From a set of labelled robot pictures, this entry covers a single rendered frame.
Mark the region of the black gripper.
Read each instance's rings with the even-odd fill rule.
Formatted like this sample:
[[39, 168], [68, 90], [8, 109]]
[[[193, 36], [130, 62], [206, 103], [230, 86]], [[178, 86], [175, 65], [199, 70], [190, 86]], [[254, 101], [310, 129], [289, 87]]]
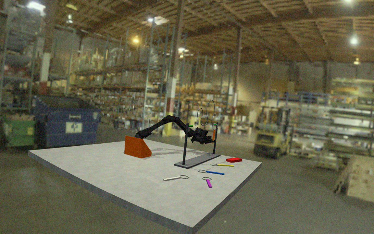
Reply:
[[215, 142], [215, 140], [212, 140], [212, 136], [202, 137], [200, 135], [198, 136], [197, 141], [200, 142], [201, 145], [203, 145], [204, 143], [207, 144], [207, 143]]

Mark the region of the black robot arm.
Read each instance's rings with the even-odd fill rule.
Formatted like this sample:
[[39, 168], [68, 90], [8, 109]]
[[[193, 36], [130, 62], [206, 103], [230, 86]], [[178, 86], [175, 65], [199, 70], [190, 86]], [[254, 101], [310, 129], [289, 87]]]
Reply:
[[[150, 128], [143, 129], [143, 130], [137, 132], [134, 137], [138, 138], [138, 139], [143, 139], [144, 137], [146, 138], [147, 136], [151, 135], [152, 134], [151, 132], [154, 131], [155, 129], [157, 129], [159, 126], [162, 126], [163, 124], [167, 124], [167, 123], [171, 123], [171, 122], [175, 122], [176, 124], [178, 124], [178, 126], [180, 126], [181, 129], [183, 129], [183, 131], [186, 134], [186, 125], [181, 121], [181, 119], [179, 119], [179, 117], [176, 117], [176, 116], [167, 115], [160, 122], [151, 126]], [[206, 129], [203, 130], [203, 129], [198, 128], [198, 127], [196, 128], [195, 131], [191, 128], [188, 129], [188, 137], [193, 137], [191, 139], [192, 143], [194, 141], [197, 142], [197, 139], [198, 139], [199, 135], [202, 136], [202, 137], [207, 137], [206, 136], [207, 133], [208, 133], [208, 131]]]

